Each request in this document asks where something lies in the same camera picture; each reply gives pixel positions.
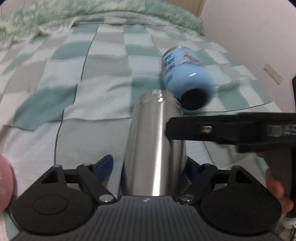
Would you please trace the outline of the person's right hand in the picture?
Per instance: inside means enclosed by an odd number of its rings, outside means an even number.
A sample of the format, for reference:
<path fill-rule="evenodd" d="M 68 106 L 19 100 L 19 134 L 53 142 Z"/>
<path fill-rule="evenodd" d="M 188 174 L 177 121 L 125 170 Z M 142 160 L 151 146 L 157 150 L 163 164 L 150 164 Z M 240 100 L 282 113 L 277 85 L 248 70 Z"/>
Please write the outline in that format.
<path fill-rule="evenodd" d="M 292 211 L 294 203 L 288 197 L 285 196 L 284 186 L 273 177 L 271 169 L 268 168 L 265 173 L 265 182 L 267 189 L 278 199 L 281 204 L 282 213 L 281 216 L 285 217 L 286 214 Z"/>

